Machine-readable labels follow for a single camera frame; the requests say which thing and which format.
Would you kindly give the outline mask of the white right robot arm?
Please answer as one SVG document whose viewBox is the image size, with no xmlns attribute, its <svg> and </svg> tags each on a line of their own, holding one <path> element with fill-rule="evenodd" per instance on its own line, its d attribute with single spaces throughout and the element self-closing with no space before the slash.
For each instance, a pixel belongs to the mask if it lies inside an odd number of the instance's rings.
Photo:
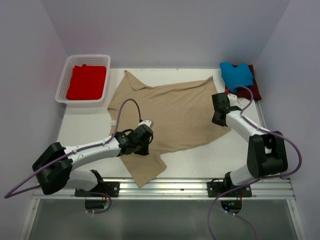
<svg viewBox="0 0 320 240">
<path fill-rule="evenodd" d="M 235 196 L 243 184 L 288 169 L 284 140 L 275 136 L 281 135 L 280 132 L 269 132 L 252 121 L 245 121 L 241 116 L 242 109 L 231 105 L 226 93 L 216 93 L 211 98 L 214 109 L 212 123 L 231 128 L 248 143 L 246 164 L 226 173 L 223 178 L 222 189 L 227 196 Z"/>
</svg>

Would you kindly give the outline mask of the blue folded t shirt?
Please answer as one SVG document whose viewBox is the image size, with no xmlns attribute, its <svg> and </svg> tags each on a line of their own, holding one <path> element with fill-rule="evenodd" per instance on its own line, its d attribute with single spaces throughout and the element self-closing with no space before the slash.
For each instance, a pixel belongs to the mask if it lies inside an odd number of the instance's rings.
<svg viewBox="0 0 320 240">
<path fill-rule="evenodd" d="M 232 93 L 236 93 L 240 86 L 252 87 L 254 85 L 254 77 L 247 64 L 241 63 L 233 66 L 229 62 L 221 62 L 219 67 L 225 86 Z"/>
</svg>

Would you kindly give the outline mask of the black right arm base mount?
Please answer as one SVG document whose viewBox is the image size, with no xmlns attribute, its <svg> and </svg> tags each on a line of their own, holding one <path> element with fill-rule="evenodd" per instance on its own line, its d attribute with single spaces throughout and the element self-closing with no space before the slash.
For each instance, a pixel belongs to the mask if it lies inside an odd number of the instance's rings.
<svg viewBox="0 0 320 240">
<path fill-rule="evenodd" d="M 209 198 L 215 198 L 218 195 L 227 192 L 231 189 L 236 188 L 237 186 L 233 185 L 230 178 L 230 172 L 227 172 L 224 178 L 213 178 L 211 181 L 206 183 L 207 186 L 207 195 Z M 252 197 L 252 190 L 250 186 L 242 187 L 239 190 L 232 191 L 224 195 L 224 197 L 232 198 L 232 197 Z"/>
</svg>

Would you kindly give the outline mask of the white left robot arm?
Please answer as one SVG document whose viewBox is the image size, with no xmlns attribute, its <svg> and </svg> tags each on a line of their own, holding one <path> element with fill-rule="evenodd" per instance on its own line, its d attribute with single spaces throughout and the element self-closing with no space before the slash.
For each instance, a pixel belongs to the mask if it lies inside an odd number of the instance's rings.
<svg viewBox="0 0 320 240">
<path fill-rule="evenodd" d="M 97 170 L 81 171 L 81 166 L 106 158 L 136 154 L 147 156 L 153 140 L 153 121 L 143 120 L 137 128 L 116 132 L 100 141 L 78 146 L 52 143 L 32 165 L 44 195 L 52 195 L 63 188 L 74 188 L 85 196 L 99 196 L 108 192 Z"/>
</svg>

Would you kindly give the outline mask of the beige t shirt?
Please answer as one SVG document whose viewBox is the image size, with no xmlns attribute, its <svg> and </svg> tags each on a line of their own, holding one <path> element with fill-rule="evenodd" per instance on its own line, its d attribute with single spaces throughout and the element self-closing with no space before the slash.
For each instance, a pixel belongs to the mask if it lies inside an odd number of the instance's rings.
<svg viewBox="0 0 320 240">
<path fill-rule="evenodd" d="M 149 155 L 124 155 L 120 159 L 141 188 L 166 169 L 161 155 L 209 144 L 231 131 L 212 123 L 216 94 L 213 77 L 159 86 L 142 83 L 129 71 L 108 105 L 118 130 L 135 129 L 138 118 L 153 121 Z"/>
</svg>

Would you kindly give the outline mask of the dark red folded t shirt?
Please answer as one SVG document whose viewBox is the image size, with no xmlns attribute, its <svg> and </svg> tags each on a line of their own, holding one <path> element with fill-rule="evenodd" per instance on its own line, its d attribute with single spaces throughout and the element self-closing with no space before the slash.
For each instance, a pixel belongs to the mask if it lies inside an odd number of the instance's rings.
<svg viewBox="0 0 320 240">
<path fill-rule="evenodd" d="M 262 97 L 261 97 L 261 95 L 259 93 L 258 85 L 257 85 L 256 79 L 255 79 L 254 67 L 253 67 L 252 64 L 250 64 L 248 66 L 249 66 L 250 71 L 252 72 L 252 75 L 253 75 L 253 86 L 247 87 L 247 88 L 251 91 L 253 99 L 256 100 L 256 101 L 259 101 L 259 100 L 262 99 Z M 251 99 L 250 92 L 248 90 L 242 88 L 242 87 L 238 88 L 237 91 L 235 93 L 232 93 L 232 94 L 235 94 L 238 98 L 246 98 L 248 100 Z"/>
</svg>

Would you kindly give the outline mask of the aluminium table edge rail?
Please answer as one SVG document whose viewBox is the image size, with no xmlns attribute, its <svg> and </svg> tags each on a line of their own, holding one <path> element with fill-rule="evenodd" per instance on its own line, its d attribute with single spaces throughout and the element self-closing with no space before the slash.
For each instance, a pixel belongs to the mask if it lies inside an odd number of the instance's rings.
<svg viewBox="0 0 320 240">
<path fill-rule="evenodd" d="M 119 200 L 213 200 L 223 192 L 221 179 L 156 178 L 139 188 L 132 178 L 105 178 L 113 188 L 108 192 Z M 246 200 L 294 200 L 290 180 L 260 180 L 220 197 Z"/>
</svg>

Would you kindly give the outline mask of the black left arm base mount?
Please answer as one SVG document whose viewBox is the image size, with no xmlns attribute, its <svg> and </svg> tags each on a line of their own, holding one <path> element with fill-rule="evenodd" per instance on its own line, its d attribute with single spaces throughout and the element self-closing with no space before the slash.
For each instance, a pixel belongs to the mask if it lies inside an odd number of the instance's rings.
<svg viewBox="0 0 320 240">
<path fill-rule="evenodd" d="M 119 181 L 104 181 L 97 170 L 91 170 L 90 173 L 94 175 L 94 186 L 89 188 L 89 190 L 77 188 L 74 193 L 76 197 L 99 197 L 99 194 L 105 194 L 111 198 L 117 198 L 119 196 Z"/>
</svg>

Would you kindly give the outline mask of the white plastic basket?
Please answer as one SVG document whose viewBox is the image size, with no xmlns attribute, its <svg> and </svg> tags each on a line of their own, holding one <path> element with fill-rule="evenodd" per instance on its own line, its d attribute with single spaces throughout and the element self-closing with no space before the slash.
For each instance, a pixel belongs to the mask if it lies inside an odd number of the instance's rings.
<svg viewBox="0 0 320 240">
<path fill-rule="evenodd" d="M 77 54 L 66 59 L 55 101 L 68 107 L 98 107 L 104 102 L 111 58 L 105 54 Z"/>
</svg>

